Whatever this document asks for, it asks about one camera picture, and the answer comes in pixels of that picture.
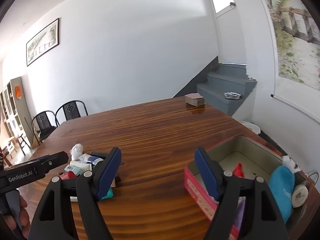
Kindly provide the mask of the person's left hand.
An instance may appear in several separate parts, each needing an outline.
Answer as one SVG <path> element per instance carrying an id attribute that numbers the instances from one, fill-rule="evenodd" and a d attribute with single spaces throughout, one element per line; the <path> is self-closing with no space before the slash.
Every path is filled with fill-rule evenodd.
<path id="1" fill-rule="evenodd" d="M 27 206 L 18 190 L 1 196 L 1 229 L 5 232 L 5 239 L 28 239 L 30 218 Z"/>

